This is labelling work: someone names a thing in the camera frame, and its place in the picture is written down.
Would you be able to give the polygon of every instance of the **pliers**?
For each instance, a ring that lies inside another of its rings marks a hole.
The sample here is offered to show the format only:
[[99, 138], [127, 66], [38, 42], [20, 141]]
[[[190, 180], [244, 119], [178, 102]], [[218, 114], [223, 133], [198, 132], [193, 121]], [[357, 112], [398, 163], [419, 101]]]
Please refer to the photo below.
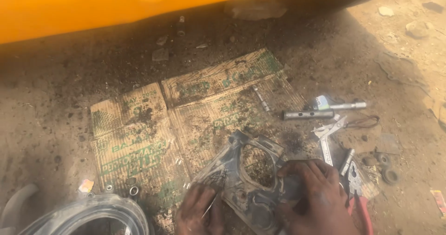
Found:
[[358, 173], [356, 163], [352, 161], [348, 169], [348, 181], [350, 188], [350, 200], [348, 202], [348, 213], [351, 215], [354, 203], [358, 202], [361, 218], [364, 222], [367, 235], [373, 235], [373, 227], [371, 225], [370, 215], [367, 210], [368, 199], [362, 195], [362, 181]]

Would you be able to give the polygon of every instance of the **hand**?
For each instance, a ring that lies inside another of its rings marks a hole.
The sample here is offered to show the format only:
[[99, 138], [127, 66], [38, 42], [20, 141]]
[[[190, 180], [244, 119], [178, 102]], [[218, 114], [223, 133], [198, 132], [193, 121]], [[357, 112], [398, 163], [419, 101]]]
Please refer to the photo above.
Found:
[[277, 176], [299, 175], [306, 186], [308, 209], [296, 213], [289, 204], [277, 206], [288, 235], [359, 235], [345, 208], [347, 194], [339, 184], [339, 173], [320, 159], [288, 161]]
[[[217, 198], [203, 217], [216, 195]], [[207, 185], [194, 184], [178, 209], [176, 223], [178, 235], [223, 235], [224, 220], [220, 194]]]

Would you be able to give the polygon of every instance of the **spanner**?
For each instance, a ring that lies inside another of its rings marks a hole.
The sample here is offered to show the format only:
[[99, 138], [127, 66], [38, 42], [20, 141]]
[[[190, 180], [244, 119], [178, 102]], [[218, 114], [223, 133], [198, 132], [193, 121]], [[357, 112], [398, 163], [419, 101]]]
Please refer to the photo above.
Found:
[[331, 166], [333, 166], [333, 162], [331, 160], [330, 148], [328, 146], [328, 136], [346, 125], [347, 116], [341, 119], [340, 117], [340, 115], [335, 114], [333, 119], [337, 120], [336, 123], [324, 125], [320, 128], [315, 127], [315, 129], [311, 131], [314, 132], [317, 137], [319, 137], [324, 161]]

